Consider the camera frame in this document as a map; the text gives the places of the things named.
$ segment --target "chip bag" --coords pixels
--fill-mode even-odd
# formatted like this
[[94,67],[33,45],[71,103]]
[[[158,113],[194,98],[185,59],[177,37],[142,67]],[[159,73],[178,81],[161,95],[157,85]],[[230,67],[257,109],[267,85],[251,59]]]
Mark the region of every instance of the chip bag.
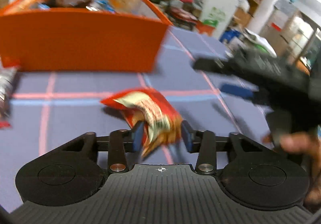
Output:
[[155,89],[122,91],[101,100],[101,103],[121,110],[131,128],[139,120],[146,122],[142,139],[142,157],[146,157],[160,145],[174,143],[181,137],[181,115]]
[[18,65],[0,69],[0,129],[11,126],[8,122],[10,115],[10,98],[16,83],[18,69]]

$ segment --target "human hand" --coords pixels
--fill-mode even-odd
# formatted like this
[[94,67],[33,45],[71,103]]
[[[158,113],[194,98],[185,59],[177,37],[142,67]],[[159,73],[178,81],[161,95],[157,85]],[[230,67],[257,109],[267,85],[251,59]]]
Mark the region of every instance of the human hand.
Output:
[[[271,136],[263,138],[263,143],[270,143]],[[311,138],[307,132],[284,135],[280,139],[282,149],[290,154],[307,154],[312,158],[311,175],[314,185],[304,202],[312,208],[321,204],[321,141]]]

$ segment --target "blue table surface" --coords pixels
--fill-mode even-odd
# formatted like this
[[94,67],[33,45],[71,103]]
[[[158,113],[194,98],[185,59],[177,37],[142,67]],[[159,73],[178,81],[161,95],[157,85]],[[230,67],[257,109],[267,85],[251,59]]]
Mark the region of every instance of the blue table surface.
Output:
[[[218,91],[223,83],[255,89],[237,77],[205,74],[192,69],[198,56],[225,57],[218,40],[171,27],[162,43],[151,73],[22,73],[12,104],[12,128],[0,131],[0,204],[9,212],[22,204],[14,179],[27,162],[75,137],[94,131],[97,136],[129,129],[124,120],[103,111],[99,100],[127,88],[149,86],[160,91],[182,117],[197,130],[219,136],[242,132],[260,142],[269,132],[266,107],[254,106]],[[195,165],[197,154],[189,154],[182,142],[160,147],[138,163]],[[227,164],[218,153],[217,167]],[[106,167],[107,155],[99,153],[98,164]]]

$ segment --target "circular mount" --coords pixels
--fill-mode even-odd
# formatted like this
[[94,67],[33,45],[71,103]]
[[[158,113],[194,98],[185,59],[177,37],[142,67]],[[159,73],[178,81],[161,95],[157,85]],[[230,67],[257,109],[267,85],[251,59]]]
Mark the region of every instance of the circular mount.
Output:
[[220,176],[227,194],[256,209],[284,209],[301,201],[309,177],[299,165],[272,152],[244,152]]
[[198,166],[198,169],[202,172],[210,172],[210,171],[214,170],[214,166],[209,163],[203,163]]
[[115,163],[112,166],[110,166],[110,169],[115,172],[121,172],[124,169],[126,169],[126,165],[121,164],[121,163]]
[[15,182],[24,202],[64,206],[92,196],[103,180],[102,169],[86,156],[59,151],[27,163],[18,171]]

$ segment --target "orange plastic bin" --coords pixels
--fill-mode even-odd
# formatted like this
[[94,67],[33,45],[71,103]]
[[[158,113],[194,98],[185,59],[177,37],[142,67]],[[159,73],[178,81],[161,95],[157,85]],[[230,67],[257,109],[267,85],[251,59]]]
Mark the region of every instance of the orange plastic bin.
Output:
[[77,8],[7,14],[21,1],[0,11],[0,56],[23,71],[149,72],[171,25],[148,0],[136,15]]

